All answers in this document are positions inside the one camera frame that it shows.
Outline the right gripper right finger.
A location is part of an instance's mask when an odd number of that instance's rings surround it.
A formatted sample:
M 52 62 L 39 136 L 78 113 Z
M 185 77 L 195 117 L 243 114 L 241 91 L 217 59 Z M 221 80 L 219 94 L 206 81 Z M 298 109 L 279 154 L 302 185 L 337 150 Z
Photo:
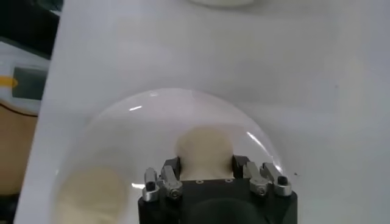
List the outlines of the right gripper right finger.
M 261 197 L 269 192 L 280 197 L 292 195 L 291 182 L 273 163 L 263 163 L 258 168 L 248 157 L 233 155 L 232 172 L 236 179 L 249 179 L 250 191 Z

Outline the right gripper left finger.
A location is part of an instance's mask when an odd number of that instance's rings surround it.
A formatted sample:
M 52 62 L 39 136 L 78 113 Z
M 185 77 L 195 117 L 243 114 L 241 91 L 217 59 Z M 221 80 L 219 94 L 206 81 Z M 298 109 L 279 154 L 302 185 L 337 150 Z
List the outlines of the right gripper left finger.
M 155 169 L 147 168 L 144 173 L 144 187 L 141 197 L 143 201 L 157 201 L 162 196 L 171 200 L 178 200 L 183 194 L 180 171 L 179 157 L 166 160 L 159 175 L 157 175 Z

